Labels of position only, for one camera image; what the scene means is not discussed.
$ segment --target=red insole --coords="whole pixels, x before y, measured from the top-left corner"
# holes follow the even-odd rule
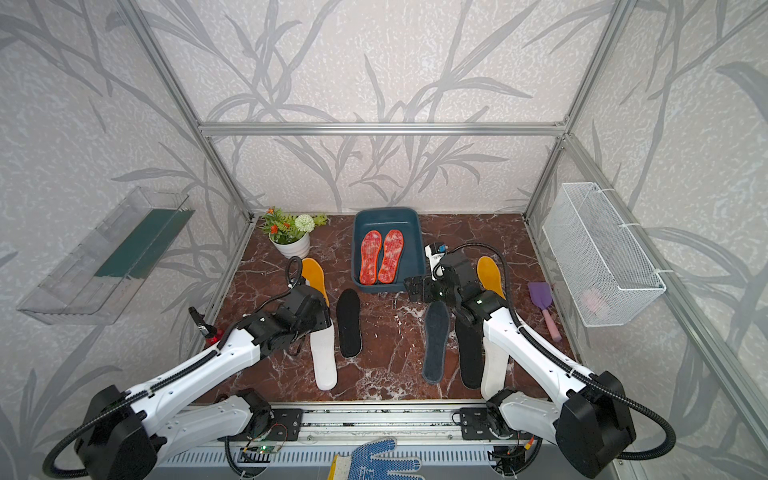
[[[397,264],[400,261],[403,238],[400,230],[390,230],[384,239],[384,260],[379,268],[379,282],[392,283],[395,281]]]
[[[373,285],[376,283],[376,262],[379,260],[379,250],[382,248],[382,234],[376,230],[366,233],[360,244],[360,283]]]

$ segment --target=yellow insole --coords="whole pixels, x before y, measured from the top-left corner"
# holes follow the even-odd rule
[[[301,260],[301,264],[301,276],[306,278],[313,289],[319,290],[323,294],[326,298],[326,305],[330,306],[331,302],[328,301],[328,294],[326,293],[326,275],[323,273],[323,268],[313,258],[305,258]]]
[[[484,289],[492,290],[498,293],[501,298],[506,299],[502,289],[502,273],[491,257],[480,257],[478,260],[478,278]]]

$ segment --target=white insole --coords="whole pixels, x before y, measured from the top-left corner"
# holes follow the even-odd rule
[[[310,333],[312,362],[315,365],[315,383],[321,390],[331,390],[336,386],[336,359],[333,357],[333,343],[336,334],[333,324],[323,330]]]
[[[482,371],[480,395],[482,395],[483,399],[488,400],[496,395],[499,390],[504,389],[509,354],[489,340],[488,337],[482,337],[482,345],[485,349],[485,368]]]

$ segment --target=black insole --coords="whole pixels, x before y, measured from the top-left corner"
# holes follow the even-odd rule
[[[468,389],[479,389],[484,369],[482,359],[482,333],[460,319],[454,322],[458,340],[458,367],[462,382]]]
[[[443,302],[430,303],[424,315],[426,352],[422,376],[427,383],[440,383],[445,370],[445,344],[451,331],[451,315]]]
[[[357,292],[341,292],[336,303],[336,321],[339,323],[339,347],[344,358],[357,356],[362,350],[360,338],[360,298]]]

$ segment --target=blue plastic basin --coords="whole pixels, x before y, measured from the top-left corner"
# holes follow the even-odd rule
[[[390,230],[400,230],[403,237],[400,263],[397,267],[395,281],[392,283],[374,283],[362,285],[360,283],[360,244],[362,239],[371,230],[378,230],[382,236],[382,248],[379,251],[379,259],[376,261],[376,273],[384,258],[384,238]],[[419,223],[419,215],[410,208],[384,207],[362,210],[355,215],[355,224],[352,234],[352,280],[365,293],[402,292],[406,287],[402,281],[409,276],[421,276],[426,273],[426,258],[424,257],[424,243],[422,242],[422,226]]]

